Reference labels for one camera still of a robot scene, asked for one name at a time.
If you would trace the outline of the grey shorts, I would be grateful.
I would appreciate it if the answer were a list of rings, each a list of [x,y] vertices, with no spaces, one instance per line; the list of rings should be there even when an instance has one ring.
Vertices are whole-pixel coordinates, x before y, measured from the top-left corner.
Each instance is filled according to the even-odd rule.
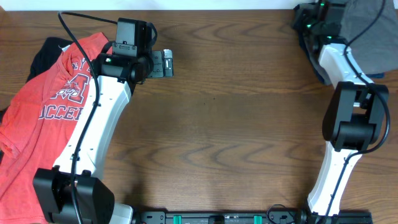
[[[393,0],[349,0],[340,36],[352,40],[383,12],[376,23],[351,45],[355,61],[366,74],[397,69],[397,11]]]

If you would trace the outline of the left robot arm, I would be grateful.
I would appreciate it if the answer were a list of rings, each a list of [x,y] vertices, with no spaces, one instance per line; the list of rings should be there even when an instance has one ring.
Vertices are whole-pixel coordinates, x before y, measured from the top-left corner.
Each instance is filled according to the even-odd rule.
[[[115,201],[103,183],[104,163],[119,117],[134,89],[148,78],[174,74],[169,49],[154,50],[155,26],[119,18],[114,41],[88,61],[92,78],[70,140],[51,169],[38,169],[33,186],[49,223],[136,223],[131,206]]]

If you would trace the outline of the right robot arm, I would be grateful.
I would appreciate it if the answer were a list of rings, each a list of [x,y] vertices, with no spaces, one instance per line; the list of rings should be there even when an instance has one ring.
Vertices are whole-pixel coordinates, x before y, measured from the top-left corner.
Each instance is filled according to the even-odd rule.
[[[322,166],[295,223],[373,221],[371,212],[341,211],[340,200],[356,163],[384,144],[391,127],[387,86],[375,84],[360,69],[350,47],[380,19],[385,6],[383,1],[371,23],[351,40],[340,34],[347,1],[301,3],[294,8],[292,28],[313,64],[323,69],[323,81],[335,90],[322,123]]]

